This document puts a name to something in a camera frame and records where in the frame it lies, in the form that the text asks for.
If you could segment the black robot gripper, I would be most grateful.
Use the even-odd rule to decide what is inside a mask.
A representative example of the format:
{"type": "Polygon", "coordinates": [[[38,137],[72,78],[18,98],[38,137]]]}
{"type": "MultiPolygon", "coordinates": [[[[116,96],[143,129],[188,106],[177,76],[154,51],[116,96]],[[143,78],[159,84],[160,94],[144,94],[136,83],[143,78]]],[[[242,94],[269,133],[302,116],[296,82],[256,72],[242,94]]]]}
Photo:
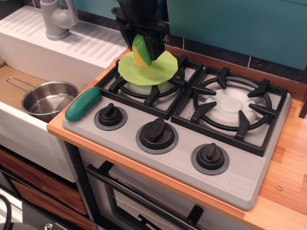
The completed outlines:
{"type": "Polygon", "coordinates": [[[165,51],[168,35],[165,24],[158,16],[157,0],[119,0],[119,6],[112,8],[122,37],[130,49],[137,34],[143,35],[151,60],[157,60],[165,51]]]}

